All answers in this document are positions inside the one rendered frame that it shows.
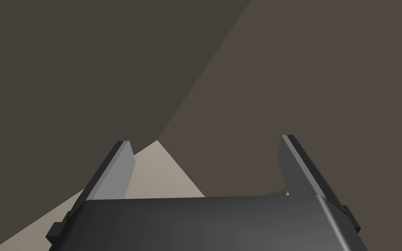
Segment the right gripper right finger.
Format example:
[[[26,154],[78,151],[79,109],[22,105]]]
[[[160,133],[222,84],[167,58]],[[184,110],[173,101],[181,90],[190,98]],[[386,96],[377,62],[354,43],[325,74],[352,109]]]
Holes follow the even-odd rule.
[[[337,209],[342,203],[293,134],[282,134],[277,160],[289,195],[318,195]]]

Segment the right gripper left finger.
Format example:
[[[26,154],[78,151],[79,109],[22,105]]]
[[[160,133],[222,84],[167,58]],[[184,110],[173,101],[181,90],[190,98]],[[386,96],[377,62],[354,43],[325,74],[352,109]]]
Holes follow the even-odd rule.
[[[124,199],[135,163],[130,141],[118,141],[79,195],[75,208],[87,200]]]

